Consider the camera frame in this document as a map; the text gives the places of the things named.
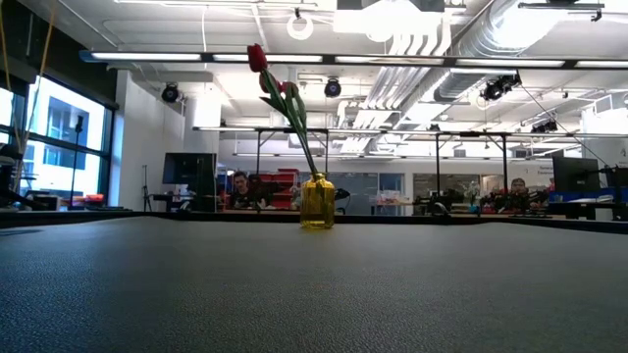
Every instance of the yellow vase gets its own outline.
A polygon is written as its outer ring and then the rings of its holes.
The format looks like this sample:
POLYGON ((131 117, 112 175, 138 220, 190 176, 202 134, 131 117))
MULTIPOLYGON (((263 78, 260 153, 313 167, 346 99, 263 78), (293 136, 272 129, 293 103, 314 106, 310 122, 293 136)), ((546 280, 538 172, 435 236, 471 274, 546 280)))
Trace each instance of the yellow vase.
POLYGON ((334 226, 336 201, 334 185, 319 173, 301 185, 301 226, 326 228, 334 226))

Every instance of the tulip stem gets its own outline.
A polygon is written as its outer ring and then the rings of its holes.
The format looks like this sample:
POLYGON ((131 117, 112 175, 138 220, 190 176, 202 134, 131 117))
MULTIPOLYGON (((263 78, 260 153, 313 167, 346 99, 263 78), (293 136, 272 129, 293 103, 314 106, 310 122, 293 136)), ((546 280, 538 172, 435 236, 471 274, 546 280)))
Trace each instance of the tulip stem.
POLYGON ((301 146, 303 147, 303 153, 305 154, 305 159, 307 160, 307 164, 310 167, 310 171, 312 172, 313 177, 316 179, 317 178, 316 175, 318 174, 318 171, 316 170, 316 165, 314 165, 312 152, 310 152, 310 148, 307 143, 307 124, 306 124, 306 117, 305 117, 305 107, 303 105, 303 101, 301 100, 301 97, 298 94, 298 91, 294 87, 289 87, 288 88, 289 92, 288 91, 286 92, 286 99, 284 99, 284 97, 282 97, 282 94, 280 93, 279 88, 277 87, 277 82, 271 76, 268 70, 263 70, 261 74, 263 76, 266 88, 268 89, 271 95, 271 102, 273 104, 271 104, 270 102, 266 100, 264 101, 275 109, 277 109, 276 107, 282 108, 280 113, 282 113, 286 118, 288 118, 290 125, 292 126, 292 128, 294 128, 294 131, 296 132, 296 136, 298 137, 299 141, 301 142, 301 146), (293 98, 297 102, 298 113, 294 109, 294 105, 291 101, 293 98))

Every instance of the gray table surface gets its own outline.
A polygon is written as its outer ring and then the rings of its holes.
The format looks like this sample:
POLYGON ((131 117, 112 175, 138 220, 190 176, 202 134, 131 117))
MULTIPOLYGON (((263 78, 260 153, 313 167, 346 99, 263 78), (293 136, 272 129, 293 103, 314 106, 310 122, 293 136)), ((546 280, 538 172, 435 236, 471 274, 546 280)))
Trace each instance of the gray table surface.
POLYGON ((628 236, 176 222, 0 231, 2 352, 626 352, 628 236))

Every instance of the red tulip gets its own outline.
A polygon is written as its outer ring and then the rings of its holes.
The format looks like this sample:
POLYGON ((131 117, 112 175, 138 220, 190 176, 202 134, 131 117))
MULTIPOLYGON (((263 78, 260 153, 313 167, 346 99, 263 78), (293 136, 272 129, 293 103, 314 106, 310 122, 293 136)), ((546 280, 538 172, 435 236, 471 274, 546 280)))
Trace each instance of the red tulip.
MULTIPOLYGON (((275 85, 277 86, 277 89, 280 91, 280 93, 285 92, 284 86, 279 81, 277 81, 272 75, 271 77, 275 81, 275 85)), ((259 75, 259 86, 262 88, 262 91, 264 91, 264 93, 270 93, 270 91, 268 90, 268 87, 266 87, 266 82, 264 81, 264 77, 262 76, 262 74, 259 75)))
POLYGON ((282 83, 282 92, 288 92, 288 89, 291 86, 294 87, 294 90, 296 91, 296 93, 298 93, 298 86, 294 84, 294 82, 289 82, 289 81, 282 83))
POLYGON ((248 66, 254 73, 261 73, 262 70, 268 69, 266 54, 259 44, 247 46, 246 53, 248 54, 248 66))

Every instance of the monitor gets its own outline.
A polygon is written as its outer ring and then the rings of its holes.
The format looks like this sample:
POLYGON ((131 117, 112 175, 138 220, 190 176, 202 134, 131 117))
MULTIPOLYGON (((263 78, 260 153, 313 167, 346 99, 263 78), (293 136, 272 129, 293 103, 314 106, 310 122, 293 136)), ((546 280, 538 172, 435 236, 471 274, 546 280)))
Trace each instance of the monitor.
POLYGON ((553 157, 553 179, 559 192, 588 192, 600 190, 598 160, 553 157))
POLYGON ((216 155, 211 153, 166 153, 162 182, 195 186, 200 166, 213 171, 215 159, 216 155))

